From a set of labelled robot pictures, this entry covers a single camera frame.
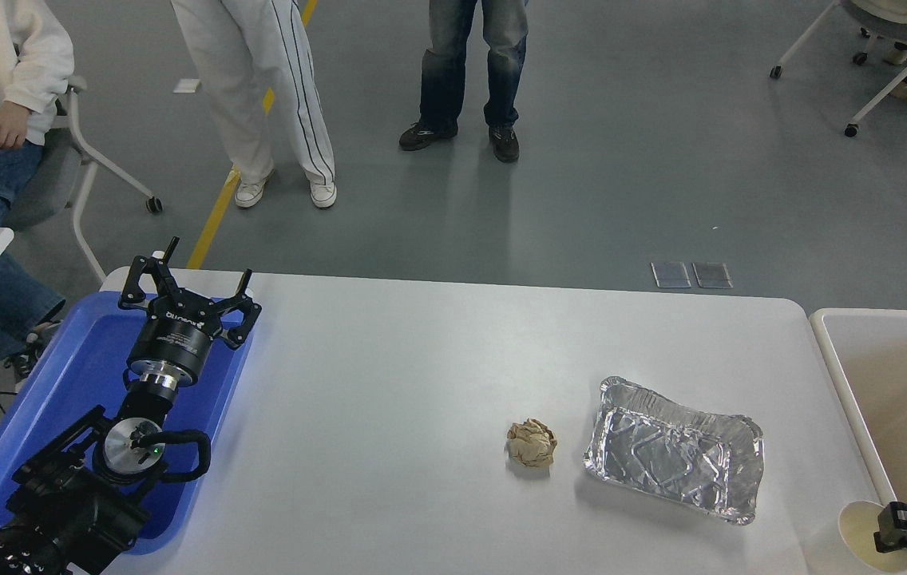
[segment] black shoe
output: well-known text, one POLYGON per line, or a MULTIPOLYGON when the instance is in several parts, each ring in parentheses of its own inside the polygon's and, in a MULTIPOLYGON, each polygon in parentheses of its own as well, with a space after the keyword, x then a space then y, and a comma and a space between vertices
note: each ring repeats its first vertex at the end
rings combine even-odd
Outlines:
POLYGON ((511 161, 517 161, 521 154, 520 146, 517 143, 517 135, 511 126, 489 128, 489 141, 493 142, 493 153, 499 161, 511 163, 511 161))
POLYGON ((405 152, 413 152, 416 149, 428 147, 435 141, 448 141, 456 135, 456 121, 444 128, 432 129, 423 124, 421 120, 418 120, 414 122, 412 127, 407 128, 405 133, 400 134, 400 149, 405 150, 405 152))
POLYGON ((53 335, 56 335, 59 325, 60 321, 38 324, 24 339, 26 343, 24 349, 3 360, 4 367, 13 369, 15 383, 23 382, 31 375, 31 371, 42 357, 42 352, 49 346, 49 342, 53 341, 53 335))
POLYGON ((15 383, 23 382, 31 375, 31 369, 38 364, 38 353, 33 348, 27 347, 3 360, 3 366, 13 369, 15 383))

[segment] blue tray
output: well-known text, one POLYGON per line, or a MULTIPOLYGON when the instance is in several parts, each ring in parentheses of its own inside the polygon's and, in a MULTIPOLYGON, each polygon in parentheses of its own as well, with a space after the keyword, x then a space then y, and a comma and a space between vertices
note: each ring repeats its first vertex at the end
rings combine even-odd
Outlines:
MULTIPOLYGON (((18 487, 12 479, 17 467, 92 407, 102 405, 112 418, 124 401, 126 357, 146 314, 117 308, 118 298, 117 291, 100 291, 74 306, 0 423, 0 527, 13 517, 5 505, 18 487)), ((239 312, 231 313, 224 317, 224 328, 240 321, 239 312)), ((180 390, 166 418, 166 430, 208 434, 213 440, 213 466, 216 431, 250 348, 250 336, 237 351, 214 342, 198 382, 180 390)), ((193 446, 184 446, 166 450, 165 458, 169 469, 179 472, 194 469, 197 454, 193 446)), ((91 449, 88 462, 91 467, 91 449)), ((159 484, 153 489, 142 502, 152 519, 128 553, 151 553, 166 545, 187 521, 200 482, 159 484)))

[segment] striped track pants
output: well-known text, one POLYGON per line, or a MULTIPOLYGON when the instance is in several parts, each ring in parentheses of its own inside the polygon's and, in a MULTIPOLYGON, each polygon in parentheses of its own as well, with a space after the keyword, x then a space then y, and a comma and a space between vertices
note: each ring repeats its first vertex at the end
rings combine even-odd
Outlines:
POLYGON ((227 156, 254 182, 272 170, 265 88, 311 183, 333 183, 335 165, 301 13, 292 0, 172 0, 180 32, 212 103, 227 156))

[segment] foil container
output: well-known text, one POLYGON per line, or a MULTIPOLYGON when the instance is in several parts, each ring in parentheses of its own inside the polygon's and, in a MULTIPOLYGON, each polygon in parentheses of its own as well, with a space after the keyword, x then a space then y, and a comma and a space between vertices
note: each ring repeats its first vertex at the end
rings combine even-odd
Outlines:
POLYGON ((748 525, 762 480, 762 430, 704 414, 627 379, 604 379, 584 466, 600 480, 748 525))

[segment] crumpled paper ball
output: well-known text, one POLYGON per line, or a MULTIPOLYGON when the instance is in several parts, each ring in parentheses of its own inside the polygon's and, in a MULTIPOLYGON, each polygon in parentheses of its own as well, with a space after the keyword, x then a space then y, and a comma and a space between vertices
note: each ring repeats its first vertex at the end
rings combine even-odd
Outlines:
POLYGON ((529 467, 552 465, 556 436, 538 419, 514 423, 507 432, 507 439, 507 449, 514 461, 529 467))

